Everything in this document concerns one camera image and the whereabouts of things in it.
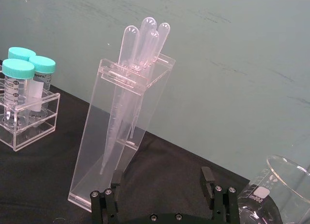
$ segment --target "teal screw cap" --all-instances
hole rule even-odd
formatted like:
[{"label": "teal screw cap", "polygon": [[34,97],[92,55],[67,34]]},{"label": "teal screw cap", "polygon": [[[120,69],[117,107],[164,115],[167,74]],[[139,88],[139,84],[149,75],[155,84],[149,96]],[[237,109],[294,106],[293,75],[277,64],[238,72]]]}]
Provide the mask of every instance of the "teal screw cap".
[{"label": "teal screw cap", "polygon": [[2,73],[16,79],[32,79],[34,65],[25,60],[6,59],[2,62]]},{"label": "teal screw cap", "polygon": [[35,56],[36,53],[23,47],[13,46],[9,48],[9,59],[20,59],[28,61],[31,56]]},{"label": "teal screw cap", "polygon": [[31,56],[29,62],[37,73],[51,74],[55,72],[56,62],[44,56]]}]

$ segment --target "acrylic test tube rack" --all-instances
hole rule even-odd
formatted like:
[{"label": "acrylic test tube rack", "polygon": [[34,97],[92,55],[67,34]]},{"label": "acrylic test tube rack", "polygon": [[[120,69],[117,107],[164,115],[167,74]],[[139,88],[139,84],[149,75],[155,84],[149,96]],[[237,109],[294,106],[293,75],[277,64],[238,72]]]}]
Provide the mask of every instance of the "acrylic test tube rack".
[{"label": "acrylic test tube rack", "polygon": [[[4,79],[0,79],[0,141],[11,147],[14,151],[21,150],[27,145],[55,131],[60,94],[50,91],[43,91],[43,93],[43,97],[37,99],[35,102],[16,105],[14,108],[8,107],[3,102]],[[31,107],[37,107],[45,103],[48,103],[47,116],[45,118],[34,123],[29,123],[23,128],[17,127],[19,112],[31,110]],[[13,128],[8,128],[3,123],[5,109],[9,109],[11,114],[14,114]]]},{"label": "acrylic test tube rack", "polygon": [[[91,211],[90,193],[110,187],[114,170],[124,171],[139,148],[175,63],[160,54],[148,76],[110,60],[100,61],[68,200]],[[130,98],[122,103],[124,97]],[[139,112],[133,101],[141,101]],[[112,107],[124,106],[108,161],[103,164]],[[132,130],[133,120],[137,124]]]}]

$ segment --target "black tablecloth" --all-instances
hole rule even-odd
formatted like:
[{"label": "black tablecloth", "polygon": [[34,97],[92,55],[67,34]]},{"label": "black tablecloth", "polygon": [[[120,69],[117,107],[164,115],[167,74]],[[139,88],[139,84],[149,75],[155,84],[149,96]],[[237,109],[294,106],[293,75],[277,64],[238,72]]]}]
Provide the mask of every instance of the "black tablecloth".
[{"label": "black tablecloth", "polygon": [[[51,91],[61,93],[56,131],[19,152],[0,143],[0,224],[91,224],[89,212],[67,201],[89,104],[55,87]],[[209,166],[225,187],[241,190],[248,182],[146,133],[124,176],[120,218],[164,212],[210,217],[201,166]]]}]

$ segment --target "teal wall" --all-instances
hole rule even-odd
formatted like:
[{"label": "teal wall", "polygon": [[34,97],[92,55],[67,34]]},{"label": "teal wall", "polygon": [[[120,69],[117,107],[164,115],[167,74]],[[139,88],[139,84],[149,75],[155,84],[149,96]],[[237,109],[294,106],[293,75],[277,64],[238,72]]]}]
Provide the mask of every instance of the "teal wall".
[{"label": "teal wall", "polygon": [[310,165],[309,1],[0,0],[0,59],[49,56],[52,84],[89,101],[124,28],[168,22],[176,64],[149,131],[251,178],[268,154]]}]

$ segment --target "bolt head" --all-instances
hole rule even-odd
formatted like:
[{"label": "bolt head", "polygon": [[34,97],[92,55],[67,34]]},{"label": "bolt head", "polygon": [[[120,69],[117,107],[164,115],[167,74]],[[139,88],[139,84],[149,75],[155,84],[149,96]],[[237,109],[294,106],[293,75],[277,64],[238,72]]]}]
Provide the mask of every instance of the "bolt head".
[{"label": "bolt head", "polygon": [[96,191],[92,192],[92,197],[97,197],[98,195],[99,195],[98,192],[96,192]]},{"label": "bolt head", "polygon": [[215,186],[215,189],[217,190],[217,191],[222,191],[222,187],[221,186],[219,186],[219,185],[217,185],[217,186]]},{"label": "bolt head", "polygon": [[111,189],[107,189],[106,191],[105,191],[105,194],[106,195],[110,195],[112,193],[112,190]]},{"label": "bolt head", "polygon": [[236,192],[236,189],[235,188],[233,188],[233,187],[229,187],[229,192],[231,192],[231,193],[235,193]]},{"label": "bolt head", "polygon": [[157,215],[156,215],[156,214],[152,214],[152,215],[150,216],[150,219],[151,219],[151,221],[153,221],[153,222],[157,221]]},{"label": "bolt head", "polygon": [[178,220],[178,221],[182,220],[182,218],[183,218],[183,216],[180,213],[177,213],[175,215],[175,219]]}]

